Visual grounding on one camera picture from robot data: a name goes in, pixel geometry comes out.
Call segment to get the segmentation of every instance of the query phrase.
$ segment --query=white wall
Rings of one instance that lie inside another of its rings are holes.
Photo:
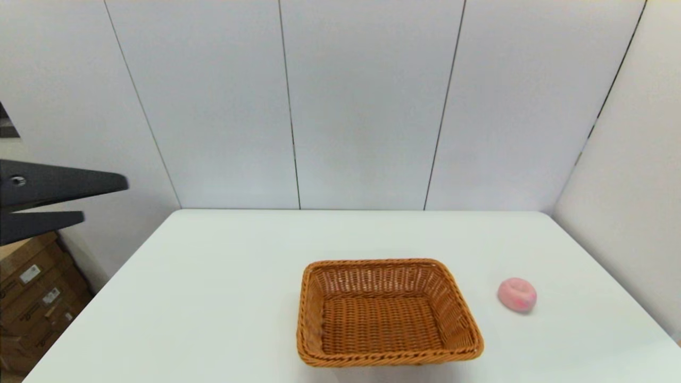
[[[278,3],[106,4],[182,207],[298,209]]]
[[[424,206],[462,0],[282,0],[303,209]]]
[[[0,100],[35,161],[128,178],[65,204],[85,213],[63,233],[98,289],[179,207],[104,3],[3,1],[0,52]]]
[[[554,218],[681,338],[681,2],[649,1]]]
[[[470,0],[429,210],[550,212],[643,0]]]

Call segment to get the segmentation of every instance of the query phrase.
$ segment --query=pink toy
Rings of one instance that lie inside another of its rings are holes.
[[[525,279],[509,278],[501,282],[499,300],[513,311],[526,313],[537,303],[537,291]]]

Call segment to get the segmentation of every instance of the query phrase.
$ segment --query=white table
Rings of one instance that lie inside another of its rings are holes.
[[[428,257],[454,274],[485,339],[474,361],[316,369],[296,352],[304,267]],[[539,295],[496,299],[507,277]],[[170,216],[25,383],[681,382],[681,349],[540,213],[212,211]]]

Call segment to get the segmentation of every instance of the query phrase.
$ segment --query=woven basket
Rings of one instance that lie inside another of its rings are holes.
[[[305,269],[298,354],[310,366],[465,361],[483,347],[452,274],[436,260],[321,261]]]

